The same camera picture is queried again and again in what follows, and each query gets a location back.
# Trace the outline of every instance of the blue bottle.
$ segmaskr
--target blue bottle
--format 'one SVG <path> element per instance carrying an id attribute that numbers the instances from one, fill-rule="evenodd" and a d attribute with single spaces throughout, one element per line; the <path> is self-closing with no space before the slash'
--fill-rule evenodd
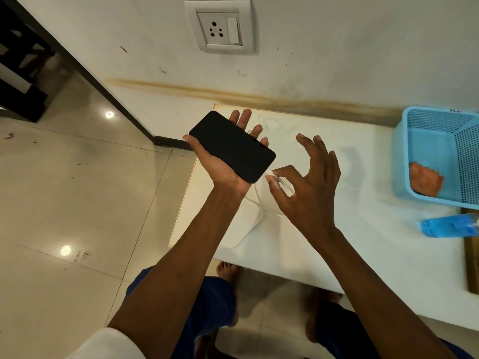
<path id="1" fill-rule="evenodd" d="M 459 214 L 450 217 L 425 219 L 421 230 L 428 237 L 470 237 L 479 235 L 478 214 Z"/>

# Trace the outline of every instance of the blue pants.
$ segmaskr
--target blue pants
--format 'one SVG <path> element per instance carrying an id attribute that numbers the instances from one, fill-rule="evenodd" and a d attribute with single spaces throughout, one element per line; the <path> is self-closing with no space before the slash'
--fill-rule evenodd
<path id="1" fill-rule="evenodd" d="M 126 296 L 151 269 L 152 267 L 149 267 L 140 272 L 128 286 Z M 235 309 L 236 300 L 231 284 L 219 277 L 205 277 L 171 357 L 193 358 L 195 338 L 210 334 L 221 326 L 230 325 Z M 316 316 L 315 332 L 318 343 L 337 359 L 380 359 L 356 313 L 344 309 L 338 303 L 321 303 Z M 458 359 L 474 359 L 456 345 L 445 340 L 443 342 Z"/>

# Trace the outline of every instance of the palm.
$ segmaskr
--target palm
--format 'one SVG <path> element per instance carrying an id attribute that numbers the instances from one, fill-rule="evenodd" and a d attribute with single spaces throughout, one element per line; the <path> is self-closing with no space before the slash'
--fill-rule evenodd
<path id="1" fill-rule="evenodd" d="M 241 118 L 240 112 L 235 109 L 231 113 L 230 121 L 244 131 L 250 117 L 250 109 L 245 109 L 241 115 Z M 261 131 L 261 125 L 256 125 L 250 134 L 254 138 L 258 138 Z M 230 168 L 223 160 L 206 151 L 196 138 L 189 135 L 185 135 L 183 138 L 187 140 L 192 149 L 195 151 L 196 156 L 198 156 L 198 159 L 201 162 L 201 165 L 203 165 L 205 170 L 210 175 L 213 184 L 226 184 L 242 195 L 245 195 L 248 192 L 251 184 L 236 174 L 233 169 Z M 262 138 L 261 143 L 265 146 L 268 146 L 268 139 L 266 137 Z"/>

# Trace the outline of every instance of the table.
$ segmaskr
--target table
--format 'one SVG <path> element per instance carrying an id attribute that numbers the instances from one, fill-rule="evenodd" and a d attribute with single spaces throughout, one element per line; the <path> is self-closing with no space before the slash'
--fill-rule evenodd
<path id="1" fill-rule="evenodd" d="M 242 108 L 214 107 L 223 116 L 229 116 L 233 109 Z M 342 176 L 336 191 L 335 220 L 351 245 L 416 314 L 479 330 L 479 296 L 467 291 L 462 239 L 427 238 L 418 229 L 422 219 L 453 215 L 459 210 L 394 195 L 392 128 L 252 110 L 248 129 L 258 123 L 263 125 L 260 137 L 268 137 L 277 155 L 271 169 L 292 164 L 303 175 L 308 171 L 309 156 L 296 142 L 296 134 L 311 138 L 319 134 L 338 157 Z M 197 161 L 184 197 L 197 200 L 197 206 L 192 209 L 183 200 L 170 246 L 212 189 L 201 170 Z M 246 228 L 236 222 L 236 227 L 242 227 L 237 231 L 240 243 L 234 248 L 220 246 L 215 259 L 344 292 L 324 260 L 286 217 L 266 212 L 249 231 L 251 217 L 246 218 L 245 209 L 242 205 L 241 218 L 235 217 L 240 223 L 249 219 Z"/>

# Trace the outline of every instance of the black smartphone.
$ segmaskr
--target black smartphone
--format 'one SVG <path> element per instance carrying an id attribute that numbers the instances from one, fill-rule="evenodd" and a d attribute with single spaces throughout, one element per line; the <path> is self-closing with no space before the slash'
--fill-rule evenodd
<path id="1" fill-rule="evenodd" d="M 208 113 L 190 135 L 249 183 L 258 181 L 276 158 L 272 150 L 216 111 Z"/>

